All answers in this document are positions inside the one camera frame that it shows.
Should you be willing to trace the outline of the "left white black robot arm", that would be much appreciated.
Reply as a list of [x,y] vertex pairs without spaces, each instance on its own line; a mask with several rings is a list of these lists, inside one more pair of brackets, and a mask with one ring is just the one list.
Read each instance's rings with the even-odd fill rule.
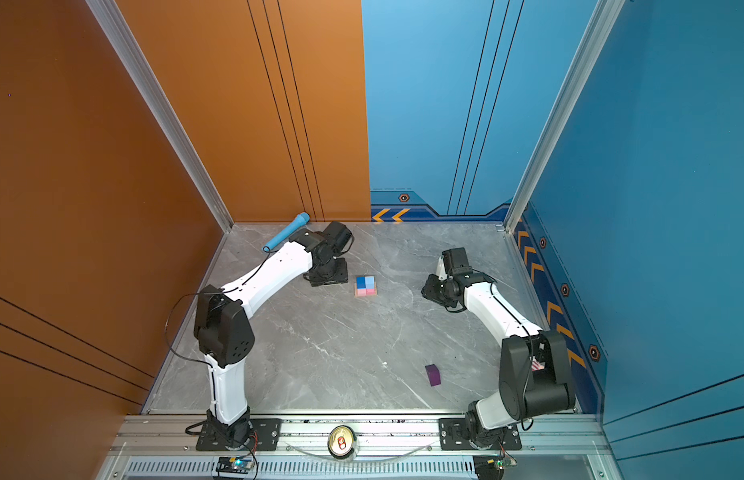
[[246,358],[255,345],[251,321],[267,300],[301,277],[311,286],[349,280],[344,255],[354,236],[333,221],[320,231],[294,223],[265,248],[263,262],[222,287],[208,285],[198,294],[194,337],[208,367],[210,407],[196,448],[242,451],[254,448],[256,428],[246,398]]

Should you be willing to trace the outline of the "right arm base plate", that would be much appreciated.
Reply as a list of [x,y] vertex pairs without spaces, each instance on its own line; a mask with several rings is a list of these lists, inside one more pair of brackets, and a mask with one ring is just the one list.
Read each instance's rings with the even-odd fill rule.
[[445,451],[520,451],[523,447],[517,424],[487,430],[468,417],[440,418],[438,424]]

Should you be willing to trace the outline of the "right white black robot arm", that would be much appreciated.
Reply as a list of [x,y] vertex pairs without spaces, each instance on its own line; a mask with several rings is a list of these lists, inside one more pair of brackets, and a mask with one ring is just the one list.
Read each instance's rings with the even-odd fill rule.
[[450,313],[474,314],[501,348],[498,387],[472,402],[465,415],[464,437],[473,445],[491,448],[513,426],[576,406],[566,337],[521,314],[494,277],[470,265],[464,248],[441,253],[422,295]]

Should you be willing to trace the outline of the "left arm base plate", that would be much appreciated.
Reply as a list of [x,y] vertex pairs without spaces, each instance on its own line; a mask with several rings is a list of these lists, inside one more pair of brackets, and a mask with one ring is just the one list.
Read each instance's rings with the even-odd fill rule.
[[207,419],[201,424],[195,449],[202,452],[273,452],[278,446],[281,426],[278,418],[241,420],[231,428]]

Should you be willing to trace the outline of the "purple block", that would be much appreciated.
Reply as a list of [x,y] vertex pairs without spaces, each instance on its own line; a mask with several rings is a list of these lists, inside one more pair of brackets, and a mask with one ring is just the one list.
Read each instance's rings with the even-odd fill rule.
[[435,364],[426,365],[425,371],[432,387],[439,386],[442,383],[440,370]]

